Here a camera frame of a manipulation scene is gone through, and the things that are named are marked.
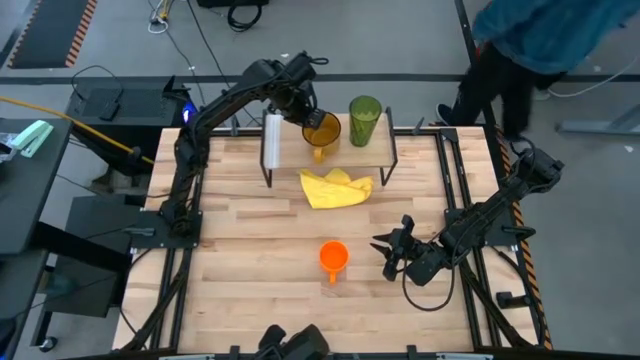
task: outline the orange cup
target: orange cup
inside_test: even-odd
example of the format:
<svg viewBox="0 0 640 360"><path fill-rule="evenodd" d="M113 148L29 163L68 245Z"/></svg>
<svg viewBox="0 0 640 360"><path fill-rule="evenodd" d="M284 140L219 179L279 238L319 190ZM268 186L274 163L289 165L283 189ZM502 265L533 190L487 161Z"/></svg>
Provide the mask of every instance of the orange cup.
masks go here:
<svg viewBox="0 0 640 360"><path fill-rule="evenodd" d="M340 241L331 240L322 245L320 249L320 264L324 271L329 273L329 283L335 284L336 276L349 262L349 250Z"/></svg>

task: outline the orange striped edge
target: orange striped edge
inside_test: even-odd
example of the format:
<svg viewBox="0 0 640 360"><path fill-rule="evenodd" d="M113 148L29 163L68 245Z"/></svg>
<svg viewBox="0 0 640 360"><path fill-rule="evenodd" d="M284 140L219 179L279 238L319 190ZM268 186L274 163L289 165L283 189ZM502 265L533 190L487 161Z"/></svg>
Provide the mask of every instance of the orange striped edge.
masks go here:
<svg viewBox="0 0 640 360"><path fill-rule="evenodd" d="M75 65L78 60L78 56L80 55L80 49L82 48L82 43L84 42L85 37L87 36L87 31L89 31L89 24L91 23L91 19L93 18L93 14L96 11L96 0L89 0L84 9L84 13L82 14L82 18L80 19L80 24L78 24L78 29L76 30L76 34L73 36L73 41L71 42L71 48L69 49L69 54L67 54L67 59L65 60L66 67L72 67Z"/></svg>
<svg viewBox="0 0 640 360"><path fill-rule="evenodd" d="M18 51L20 50L20 45L22 45L22 40L24 39L24 36L27 34L29 27L31 27L33 18L35 18L36 14L38 13L38 9L40 8L41 2L42 0L39 0L38 3L33 7L33 13L31 13L31 17L29 18L29 21L27 21L27 24L24 27L24 31L22 31L22 35L20 35L20 38L16 42L16 47L15 49L13 49L13 54L11 55L11 58L9 58L9 62L7 62L7 66L10 68L13 68L13 61L16 59L16 54L18 54Z"/></svg>
<svg viewBox="0 0 640 360"><path fill-rule="evenodd" d="M509 173L511 171L511 163L509 162L508 151L505 146L504 137L502 130L496 126L497 139L498 144L500 145L500 152L502 153L502 160L504 161L505 171ZM524 218L522 216L522 210L520 209L520 203L514 202L512 205L513 215L515 217L517 226L524 226ZM533 258L531 257L531 249L529 248L529 243L524 240L520 242L520 248L522 249L522 258L524 259L524 267L526 269L527 280L529 280L529 285L531 286L531 291L533 292L533 297L536 299L536 306L540 309L540 314L542 314L542 323L547 327L547 318L544 314L544 307L542 306L542 298L540 296L540 289L538 289L538 280L536 278L535 268L533 267ZM551 343L551 334L549 330L545 330L544 333L544 347L546 349L553 349L553 344Z"/></svg>

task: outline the green cup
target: green cup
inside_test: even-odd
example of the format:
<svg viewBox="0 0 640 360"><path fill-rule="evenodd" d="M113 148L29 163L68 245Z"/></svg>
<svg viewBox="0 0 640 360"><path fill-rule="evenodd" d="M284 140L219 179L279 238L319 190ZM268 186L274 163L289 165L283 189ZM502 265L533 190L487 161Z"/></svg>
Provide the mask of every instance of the green cup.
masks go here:
<svg viewBox="0 0 640 360"><path fill-rule="evenodd" d="M349 140L353 146L365 146L382 114L382 105L371 96L361 95L349 105Z"/></svg>

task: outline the yellow cup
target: yellow cup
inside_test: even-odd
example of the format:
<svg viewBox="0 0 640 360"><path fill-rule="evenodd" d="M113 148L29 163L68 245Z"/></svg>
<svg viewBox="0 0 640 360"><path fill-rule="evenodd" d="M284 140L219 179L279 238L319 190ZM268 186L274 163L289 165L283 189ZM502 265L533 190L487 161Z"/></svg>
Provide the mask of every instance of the yellow cup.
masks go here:
<svg viewBox="0 0 640 360"><path fill-rule="evenodd" d="M327 156L338 151L341 132L340 120L331 113L325 115L319 128L302 128L302 137L313 146L313 159L316 163L322 163Z"/></svg>

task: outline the cup handle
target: cup handle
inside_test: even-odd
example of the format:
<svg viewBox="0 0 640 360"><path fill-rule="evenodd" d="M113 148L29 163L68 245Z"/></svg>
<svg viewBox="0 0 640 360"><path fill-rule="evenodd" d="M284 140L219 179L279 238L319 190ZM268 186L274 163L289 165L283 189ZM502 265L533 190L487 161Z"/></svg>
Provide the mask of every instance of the cup handle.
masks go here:
<svg viewBox="0 0 640 360"><path fill-rule="evenodd" d="M324 161L324 149L320 147L314 148L313 159L317 164L321 164Z"/></svg>

